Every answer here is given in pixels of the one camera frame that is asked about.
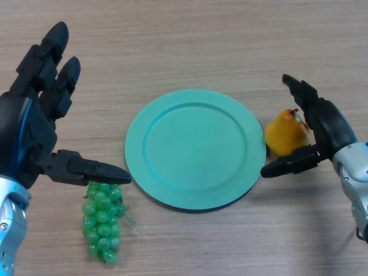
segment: wooden table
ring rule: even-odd
[[[29,47],[58,21],[82,73],[57,124],[56,149],[125,167],[137,112],[174,90],[200,87],[241,101],[265,124],[295,108],[283,73],[305,79],[368,138],[368,2],[365,0],[4,0],[0,83],[6,91]],[[183,214],[124,187],[129,215],[120,262],[86,256],[84,187],[40,177],[16,275],[366,275],[368,246],[355,237],[350,203],[329,162],[300,175],[260,179],[218,212]]]

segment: pear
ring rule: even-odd
[[[277,156],[289,155],[311,143],[311,130],[297,112],[298,109],[283,110],[264,131],[267,146]]]

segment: bunch of grapes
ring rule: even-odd
[[[90,182],[89,201],[82,206],[83,235],[88,241],[88,254],[108,264],[117,263],[120,245],[119,218],[125,215],[120,185]]]

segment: teal plate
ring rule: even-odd
[[[153,199],[203,211],[227,206],[257,182],[262,128],[240,102],[201,89],[166,94],[139,112],[125,140],[132,178]]]

